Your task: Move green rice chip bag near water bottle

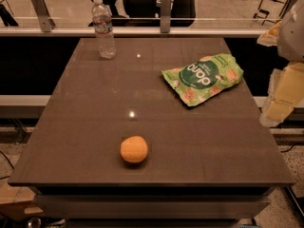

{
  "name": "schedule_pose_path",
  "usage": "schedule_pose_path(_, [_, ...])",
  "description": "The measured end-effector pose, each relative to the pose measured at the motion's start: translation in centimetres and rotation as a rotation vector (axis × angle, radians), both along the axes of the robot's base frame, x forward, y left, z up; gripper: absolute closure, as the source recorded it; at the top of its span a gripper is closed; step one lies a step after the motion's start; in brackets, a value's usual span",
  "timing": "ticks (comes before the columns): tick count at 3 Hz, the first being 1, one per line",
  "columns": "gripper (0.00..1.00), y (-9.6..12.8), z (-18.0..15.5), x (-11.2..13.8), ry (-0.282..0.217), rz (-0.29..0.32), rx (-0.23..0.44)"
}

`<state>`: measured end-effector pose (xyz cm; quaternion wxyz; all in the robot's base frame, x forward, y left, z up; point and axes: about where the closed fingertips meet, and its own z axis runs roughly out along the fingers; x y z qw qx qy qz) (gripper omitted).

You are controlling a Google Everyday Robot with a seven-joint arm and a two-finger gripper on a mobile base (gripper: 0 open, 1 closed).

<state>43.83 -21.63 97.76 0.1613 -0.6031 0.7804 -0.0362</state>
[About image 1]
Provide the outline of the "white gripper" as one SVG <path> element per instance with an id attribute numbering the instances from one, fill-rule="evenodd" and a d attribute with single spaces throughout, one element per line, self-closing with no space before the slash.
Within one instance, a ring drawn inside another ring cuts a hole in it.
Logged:
<path id="1" fill-rule="evenodd" d="M 304 99 L 304 0 L 296 0 L 281 21 L 257 38 L 265 47 L 276 47 L 278 54 L 290 63 L 282 70 L 274 69 L 259 121 L 276 127 Z"/>

